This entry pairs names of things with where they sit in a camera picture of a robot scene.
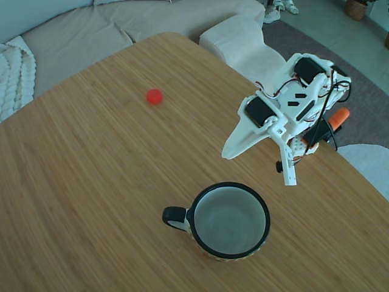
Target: sofa cushion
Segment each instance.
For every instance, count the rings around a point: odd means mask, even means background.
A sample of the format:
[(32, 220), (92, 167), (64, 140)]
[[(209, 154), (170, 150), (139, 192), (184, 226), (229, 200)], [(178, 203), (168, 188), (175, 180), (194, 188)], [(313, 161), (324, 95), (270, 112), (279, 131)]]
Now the sofa cushion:
[(261, 25), (264, 7), (256, 0), (126, 1), (97, 6), (107, 20), (115, 22), (140, 41), (162, 32), (177, 32), (197, 41), (200, 34), (235, 15), (246, 14)]
[(131, 0), (94, 0), (93, 5), (109, 4), (109, 3), (113, 3), (113, 2), (119, 2), (119, 1), (131, 1)]
[(5, 0), (0, 4), (0, 43), (92, 0)]
[(22, 37), (36, 59), (34, 97), (133, 43), (94, 6), (62, 14)]

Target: mug handle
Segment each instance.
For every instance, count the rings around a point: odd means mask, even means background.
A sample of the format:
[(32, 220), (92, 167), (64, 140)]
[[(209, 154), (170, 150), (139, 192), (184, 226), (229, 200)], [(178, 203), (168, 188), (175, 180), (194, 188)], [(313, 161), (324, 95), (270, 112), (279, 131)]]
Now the mug handle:
[(187, 210), (183, 207), (167, 207), (162, 213), (162, 221), (173, 228), (189, 232), (190, 225), (187, 220)]

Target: basket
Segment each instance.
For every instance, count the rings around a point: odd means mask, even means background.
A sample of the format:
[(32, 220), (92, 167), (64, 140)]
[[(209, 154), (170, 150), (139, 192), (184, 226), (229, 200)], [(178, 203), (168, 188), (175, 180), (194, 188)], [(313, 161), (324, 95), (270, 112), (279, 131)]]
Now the basket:
[(347, 0), (345, 12), (352, 19), (360, 21), (365, 15), (367, 5), (356, 0)]

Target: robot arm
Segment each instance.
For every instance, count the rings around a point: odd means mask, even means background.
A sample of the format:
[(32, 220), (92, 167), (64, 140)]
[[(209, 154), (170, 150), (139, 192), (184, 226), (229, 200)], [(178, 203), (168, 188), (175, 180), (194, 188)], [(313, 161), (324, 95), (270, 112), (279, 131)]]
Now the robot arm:
[(280, 148), (277, 170), (283, 172), (285, 185), (294, 186), (295, 158), (315, 152), (318, 146), (307, 147), (309, 151), (302, 153), (302, 134), (342, 98), (351, 79), (328, 60), (295, 54), (279, 70), (273, 83), (278, 88), (276, 92), (269, 94), (258, 82), (255, 95), (243, 100), (238, 110), (240, 121), (227, 139), (222, 157), (233, 159), (270, 137)]

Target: mug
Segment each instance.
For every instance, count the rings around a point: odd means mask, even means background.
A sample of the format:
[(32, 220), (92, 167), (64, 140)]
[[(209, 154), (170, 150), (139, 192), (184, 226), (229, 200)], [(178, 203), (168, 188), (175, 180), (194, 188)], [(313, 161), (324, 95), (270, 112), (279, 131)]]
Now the mug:
[(191, 233), (205, 254), (222, 262), (251, 256), (270, 231), (270, 213), (264, 200), (237, 182), (206, 188), (189, 209), (165, 208), (162, 220)]

